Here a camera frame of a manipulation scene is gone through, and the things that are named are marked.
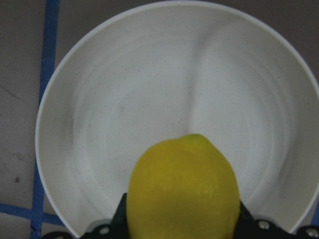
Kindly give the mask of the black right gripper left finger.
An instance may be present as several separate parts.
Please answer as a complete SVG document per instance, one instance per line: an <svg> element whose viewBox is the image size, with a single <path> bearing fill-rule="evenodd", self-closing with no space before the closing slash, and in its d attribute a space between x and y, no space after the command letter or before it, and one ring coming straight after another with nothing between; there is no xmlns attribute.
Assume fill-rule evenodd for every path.
<svg viewBox="0 0 319 239"><path fill-rule="evenodd" d="M111 219L93 222L80 239L128 239L127 193L124 193Z"/></svg>

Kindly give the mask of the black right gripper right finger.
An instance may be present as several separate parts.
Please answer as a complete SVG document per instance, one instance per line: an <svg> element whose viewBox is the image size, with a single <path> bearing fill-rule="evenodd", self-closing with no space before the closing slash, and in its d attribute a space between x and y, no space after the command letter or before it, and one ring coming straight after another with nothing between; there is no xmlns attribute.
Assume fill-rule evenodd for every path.
<svg viewBox="0 0 319 239"><path fill-rule="evenodd" d="M238 219L239 239L318 239L318 226L303 226L295 233L289 233L267 219L254 218L246 206L240 202Z"/></svg>

